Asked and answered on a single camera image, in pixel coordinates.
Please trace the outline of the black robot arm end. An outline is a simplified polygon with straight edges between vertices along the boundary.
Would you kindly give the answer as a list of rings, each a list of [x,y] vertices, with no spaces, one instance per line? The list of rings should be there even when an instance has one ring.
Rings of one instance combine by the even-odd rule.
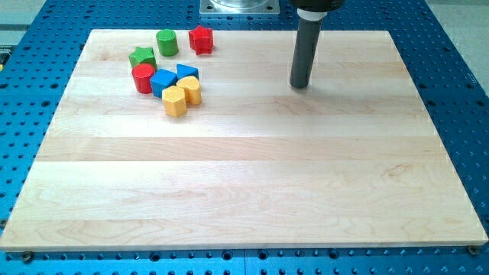
[[[329,12],[339,9],[345,0],[290,0],[298,9],[310,12]]]

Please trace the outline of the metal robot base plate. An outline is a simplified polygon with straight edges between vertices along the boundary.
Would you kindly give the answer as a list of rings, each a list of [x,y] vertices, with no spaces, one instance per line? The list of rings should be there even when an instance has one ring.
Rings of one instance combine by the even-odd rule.
[[[201,15],[277,15],[278,0],[200,0]]]

